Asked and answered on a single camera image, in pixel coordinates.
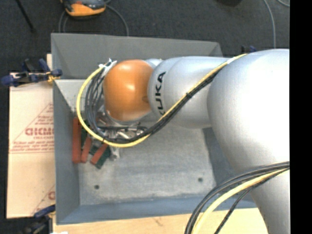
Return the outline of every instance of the black cable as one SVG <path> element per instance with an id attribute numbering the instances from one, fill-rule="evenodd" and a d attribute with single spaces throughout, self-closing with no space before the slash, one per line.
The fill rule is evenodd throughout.
<path id="1" fill-rule="evenodd" d="M 232 213 L 234 212 L 236 206 L 238 205 L 238 203 L 250 192 L 252 191 L 254 188 L 264 184 L 265 182 L 267 182 L 268 180 L 270 180 L 272 177 L 269 177 L 267 179 L 265 179 L 264 181 L 259 182 L 256 185 L 251 186 L 250 188 L 246 189 L 244 191 L 244 193 L 239 196 L 239 198 L 234 202 L 234 204 L 231 206 L 231 208 L 229 209 L 229 211 L 227 212 L 227 214 L 224 216 L 222 222 L 219 224 L 218 228 L 216 229 L 216 231 L 214 232 L 214 234 L 218 234 L 220 232 L 220 230 L 223 228 L 223 226 L 225 225 L 225 223 L 228 221 L 228 219 L 230 218 L 230 216 L 232 215 Z"/>
<path id="2" fill-rule="evenodd" d="M 239 196 L 239 198 L 234 202 L 234 204 L 231 206 L 231 208 L 229 209 L 228 213 L 225 215 L 225 217 L 223 218 L 222 222 L 219 224 L 219 226 L 216 229 L 216 231 L 214 232 L 214 234 L 218 234 L 220 232 L 220 230 L 225 225 L 226 221 L 228 221 L 229 217 L 231 216 L 231 214 L 235 210 L 235 208 L 238 205 L 238 203 L 248 194 L 248 192 L 250 190 L 251 189 L 248 189 L 248 190 L 244 191 L 244 193 L 241 196 Z"/>
<path id="3" fill-rule="evenodd" d="M 193 211 L 187 226 L 185 228 L 185 234 L 191 234 L 193 227 L 196 223 L 196 220 L 201 212 L 201 210 L 203 209 L 203 207 L 206 205 L 206 203 L 213 198 L 215 195 L 217 195 L 218 193 L 221 193 L 222 191 L 230 188 L 231 186 L 237 186 L 237 184 L 239 183 L 243 183 L 246 182 L 250 179 L 253 179 L 255 177 L 261 176 L 261 175 L 265 175 L 267 173 L 276 171 L 276 170 L 280 170 L 280 169 L 288 169 L 290 167 L 290 163 L 289 161 L 286 162 L 281 162 L 278 164 L 272 164 L 272 165 L 267 165 L 267 166 L 263 166 L 263 167 L 259 167 L 253 170 L 249 170 L 240 174 L 237 174 L 227 180 L 225 180 L 224 182 L 222 182 L 219 186 L 215 187 L 214 189 L 212 189 L 203 199 L 202 201 L 196 206 L 195 210 Z"/>
<path id="4" fill-rule="evenodd" d="M 137 139 L 140 139 L 142 137 L 145 137 L 147 135 L 153 135 L 155 133 L 157 133 L 160 129 L 162 129 L 165 125 L 167 125 L 170 120 L 178 113 L 178 111 L 197 93 L 199 92 L 202 88 L 204 88 L 205 86 L 207 86 L 209 83 L 211 83 L 214 79 L 214 77 L 218 74 L 218 72 L 215 72 L 214 74 L 212 74 L 211 76 L 209 76 L 208 78 L 206 78 L 204 81 L 202 81 L 198 86 L 196 86 L 190 93 L 187 94 L 187 96 L 178 104 L 176 105 L 164 118 L 162 118 L 160 121 L 158 121 L 157 123 L 155 123 L 152 127 L 146 129 L 145 131 L 143 131 L 142 133 L 140 133 L 139 135 L 136 135 L 135 137 L 129 138 L 129 139 L 124 139 L 124 138 L 119 138 L 119 137 L 115 137 L 115 138 L 110 138 L 105 136 L 104 132 L 102 131 L 97 131 L 97 133 L 103 138 L 103 140 L 107 140 L 109 142 L 113 142 L 113 143 L 121 143 L 121 144 L 125 144 L 125 143 L 130 143 L 133 141 L 136 141 Z M 88 118 L 88 122 L 92 122 L 94 123 L 94 129 L 100 129 L 97 125 L 96 122 L 93 119 L 89 119 Z"/>

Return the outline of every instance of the gray surface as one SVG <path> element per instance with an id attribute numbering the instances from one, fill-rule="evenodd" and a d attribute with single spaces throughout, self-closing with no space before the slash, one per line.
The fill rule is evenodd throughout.
<path id="1" fill-rule="evenodd" d="M 52 50 L 53 67 L 64 72 L 54 87 L 58 224 L 190 213 L 213 188 L 215 176 L 217 181 L 227 176 L 224 171 L 228 168 L 210 162 L 211 155 L 216 154 L 207 148 L 207 143 L 216 145 L 211 132 L 170 124 L 138 146 L 123 150 L 121 159 L 108 160 L 101 170 L 88 163 L 71 162 L 72 117 L 82 83 L 79 79 L 108 58 L 221 56 L 218 43 L 52 34 Z M 215 160 L 223 158 L 217 155 Z"/>
<path id="2" fill-rule="evenodd" d="M 167 59 L 180 56 L 222 56 L 220 45 L 210 41 L 117 37 L 106 35 L 51 34 L 54 68 L 63 78 L 86 78 L 108 58 Z"/>
<path id="3" fill-rule="evenodd" d="M 54 84 L 54 132 L 56 165 L 57 222 L 79 205 L 78 167 L 72 163 L 73 113 L 58 87 Z"/>

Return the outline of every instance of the clamp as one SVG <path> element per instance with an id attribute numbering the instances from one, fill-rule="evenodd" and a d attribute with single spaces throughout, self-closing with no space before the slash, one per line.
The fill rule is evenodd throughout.
<path id="1" fill-rule="evenodd" d="M 22 64 L 22 72 L 14 75 L 7 75 L 1 78 L 1 83 L 4 86 L 18 87 L 29 83 L 37 83 L 40 81 L 52 82 L 55 79 L 60 78 L 63 74 L 61 69 L 50 70 L 48 64 L 44 59 L 39 60 L 40 72 L 32 73 L 31 70 L 35 70 L 29 59 L 26 59 Z"/>
<path id="2" fill-rule="evenodd" d="M 39 234 L 42 233 L 43 230 L 48 230 L 48 233 L 53 231 L 52 218 L 50 214 L 56 210 L 55 205 L 48 206 L 39 212 L 34 214 L 35 222 L 27 225 L 20 234 Z"/>

